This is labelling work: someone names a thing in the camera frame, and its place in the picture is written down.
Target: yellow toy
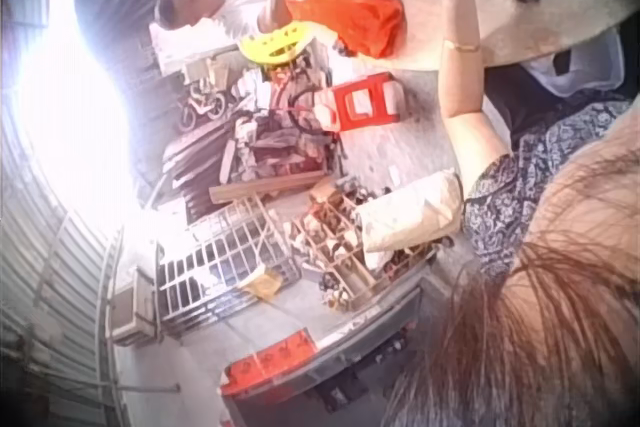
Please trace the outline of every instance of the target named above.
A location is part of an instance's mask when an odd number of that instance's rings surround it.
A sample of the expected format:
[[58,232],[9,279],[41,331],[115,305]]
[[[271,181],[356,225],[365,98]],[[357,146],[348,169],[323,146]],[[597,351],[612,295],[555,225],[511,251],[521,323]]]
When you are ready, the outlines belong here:
[[250,35],[238,42],[242,55],[262,66],[291,63],[311,43],[314,35],[306,22],[294,20],[269,34]]

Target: orange plastic bag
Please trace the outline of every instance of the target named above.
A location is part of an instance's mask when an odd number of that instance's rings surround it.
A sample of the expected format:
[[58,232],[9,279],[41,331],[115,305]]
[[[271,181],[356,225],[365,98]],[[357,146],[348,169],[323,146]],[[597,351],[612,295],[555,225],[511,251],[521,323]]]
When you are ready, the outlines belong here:
[[285,0],[295,20],[325,25],[349,50],[374,58],[393,52],[404,26],[401,0]]

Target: plastic bag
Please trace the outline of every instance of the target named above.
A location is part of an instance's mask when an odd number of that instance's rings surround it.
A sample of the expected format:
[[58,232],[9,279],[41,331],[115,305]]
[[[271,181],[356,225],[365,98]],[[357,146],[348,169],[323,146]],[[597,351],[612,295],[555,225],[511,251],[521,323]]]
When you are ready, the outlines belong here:
[[437,172],[358,207],[365,252],[399,250],[460,230],[462,190],[453,170]]
[[401,0],[285,0],[295,20],[322,24],[349,50],[374,58],[389,56],[404,26]]

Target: patterned clothing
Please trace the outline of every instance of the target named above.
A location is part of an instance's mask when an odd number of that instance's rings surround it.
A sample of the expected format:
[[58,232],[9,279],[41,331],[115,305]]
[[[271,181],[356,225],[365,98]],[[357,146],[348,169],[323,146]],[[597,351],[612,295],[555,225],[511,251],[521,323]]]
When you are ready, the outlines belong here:
[[549,181],[567,159],[603,136],[631,105],[612,93],[582,91],[522,135],[513,155],[491,164],[465,201],[463,229],[482,270],[499,278],[516,252]]

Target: bright light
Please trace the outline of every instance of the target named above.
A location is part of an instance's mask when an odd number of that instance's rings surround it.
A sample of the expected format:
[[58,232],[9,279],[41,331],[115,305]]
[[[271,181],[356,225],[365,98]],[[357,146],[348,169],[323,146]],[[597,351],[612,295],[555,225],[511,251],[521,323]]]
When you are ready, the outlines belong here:
[[135,211],[125,109],[84,44],[73,0],[50,0],[45,38],[23,62],[20,116],[65,205],[105,232]]

